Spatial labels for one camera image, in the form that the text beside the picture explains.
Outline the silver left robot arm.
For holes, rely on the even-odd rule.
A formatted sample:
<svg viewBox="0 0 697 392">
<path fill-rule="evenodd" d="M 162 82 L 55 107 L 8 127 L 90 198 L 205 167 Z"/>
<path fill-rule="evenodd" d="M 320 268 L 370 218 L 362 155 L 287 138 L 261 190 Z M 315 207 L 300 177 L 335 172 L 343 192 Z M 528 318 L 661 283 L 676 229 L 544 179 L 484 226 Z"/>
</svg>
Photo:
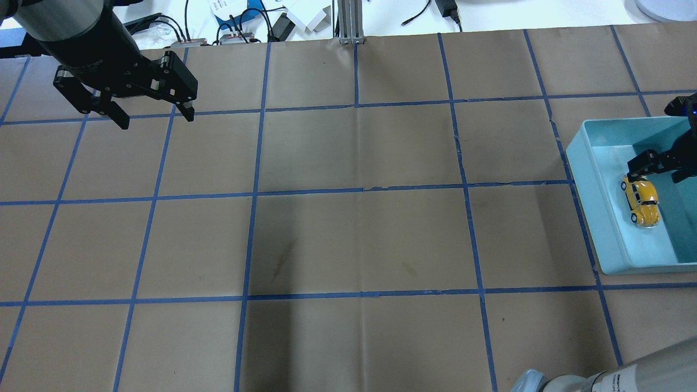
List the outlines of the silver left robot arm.
<svg viewBox="0 0 697 392">
<path fill-rule="evenodd" d="M 143 55 L 111 1 L 3 1 L 2 19 L 10 17 L 59 62 L 54 87 L 78 112 L 125 130 L 130 117 L 114 99 L 147 96 L 194 121 L 197 78 L 176 52 Z"/>
</svg>

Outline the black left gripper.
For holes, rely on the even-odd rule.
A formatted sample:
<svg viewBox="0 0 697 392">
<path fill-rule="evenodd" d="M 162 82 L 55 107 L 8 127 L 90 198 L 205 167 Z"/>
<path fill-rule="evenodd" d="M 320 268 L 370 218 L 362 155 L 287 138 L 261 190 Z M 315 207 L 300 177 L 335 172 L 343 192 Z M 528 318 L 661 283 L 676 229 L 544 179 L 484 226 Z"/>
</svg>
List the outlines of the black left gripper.
<svg viewBox="0 0 697 392">
<path fill-rule="evenodd" d="M 54 11 L 52 17 L 59 27 L 43 27 L 38 43 L 59 62 L 53 85 L 78 112 L 106 116 L 127 130 L 130 117 L 112 97 L 147 96 L 194 121 L 198 79 L 176 52 L 150 62 L 112 11 Z"/>
</svg>

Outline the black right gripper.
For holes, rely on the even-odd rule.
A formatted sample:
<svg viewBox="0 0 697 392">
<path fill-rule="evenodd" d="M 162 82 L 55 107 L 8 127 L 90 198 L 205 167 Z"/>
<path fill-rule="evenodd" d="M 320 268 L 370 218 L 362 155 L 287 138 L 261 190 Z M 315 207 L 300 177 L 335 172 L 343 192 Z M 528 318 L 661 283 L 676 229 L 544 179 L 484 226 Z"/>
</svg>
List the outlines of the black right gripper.
<svg viewBox="0 0 697 392">
<path fill-rule="evenodd" d="M 655 150 L 645 150 L 630 159 L 627 162 L 629 182 L 642 181 L 648 175 L 661 174 L 670 169 L 671 179 L 675 184 L 696 176 L 696 94 L 675 97 L 664 108 L 664 114 L 686 117 L 689 129 L 665 152 L 667 164 L 664 164 L 664 154 Z"/>
</svg>

